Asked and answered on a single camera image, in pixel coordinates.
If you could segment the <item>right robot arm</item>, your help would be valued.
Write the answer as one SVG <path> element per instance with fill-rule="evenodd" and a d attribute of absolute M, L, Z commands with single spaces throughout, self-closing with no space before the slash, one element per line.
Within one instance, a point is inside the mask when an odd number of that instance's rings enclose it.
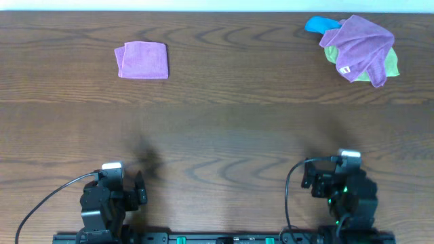
<path fill-rule="evenodd" d="M 373 233 L 378 206 L 377 185 L 360 168 L 360 156 L 330 156 L 304 160 L 301 186 L 315 198 L 328 200 L 334 226 L 318 229 L 323 243 L 370 243 L 363 234 Z"/>

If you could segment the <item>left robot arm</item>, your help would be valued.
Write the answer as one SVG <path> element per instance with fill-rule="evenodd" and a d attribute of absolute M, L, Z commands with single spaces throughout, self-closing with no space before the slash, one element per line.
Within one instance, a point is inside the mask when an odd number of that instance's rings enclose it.
<path fill-rule="evenodd" d="M 134 187 L 124 189 L 121 169 L 101 169 L 95 180 L 86 184 L 80 198 L 84 227 L 76 234 L 75 243 L 140 243 L 138 234 L 124 224 L 125 214 L 147 204 L 146 187 L 141 172 Z"/>

